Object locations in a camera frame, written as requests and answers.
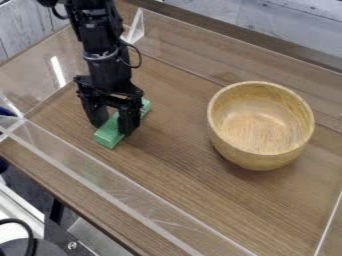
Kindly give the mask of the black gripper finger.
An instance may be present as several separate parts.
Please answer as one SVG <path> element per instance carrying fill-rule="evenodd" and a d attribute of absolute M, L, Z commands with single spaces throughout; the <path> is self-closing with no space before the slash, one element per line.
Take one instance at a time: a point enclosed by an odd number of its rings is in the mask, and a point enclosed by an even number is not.
<path fill-rule="evenodd" d="M 117 127 L 123 135 L 129 135 L 140 126 L 141 103 L 131 102 L 119 108 Z"/>
<path fill-rule="evenodd" d="M 104 98 L 101 96 L 89 97 L 81 95 L 80 100 L 88 120 L 91 124 L 99 128 L 108 120 L 108 111 L 104 104 Z"/>

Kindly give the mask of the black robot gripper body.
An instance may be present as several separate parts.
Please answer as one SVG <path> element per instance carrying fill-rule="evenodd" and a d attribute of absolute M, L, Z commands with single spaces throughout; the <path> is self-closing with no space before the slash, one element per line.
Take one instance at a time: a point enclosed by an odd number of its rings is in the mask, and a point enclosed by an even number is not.
<path fill-rule="evenodd" d="M 107 107 L 123 108 L 141 99 L 143 90 L 132 83 L 132 70 L 127 48 L 112 52 L 82 53 L 88 65 L 88 74 L 77 75 L 77 96 L 85 110 L 100 110 Z"/>

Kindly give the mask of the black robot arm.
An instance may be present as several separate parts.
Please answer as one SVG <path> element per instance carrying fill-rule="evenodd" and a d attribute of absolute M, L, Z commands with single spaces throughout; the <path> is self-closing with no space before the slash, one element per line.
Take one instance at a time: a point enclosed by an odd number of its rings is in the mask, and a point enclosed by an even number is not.
<path fill-rule="evenodd" d="M 121 39 L 123 19 L 113 0 L 36 0 L 53 15 L 68 20 L 82 45 L 88 74 L 76 75 L 77 97 L 91 124 L 99 128 L 109 119 L 107 108 L 119 113 L 117 129 L 129 135 L 140 126 L 143 90 L 133 85 L 128 48 Z"/>

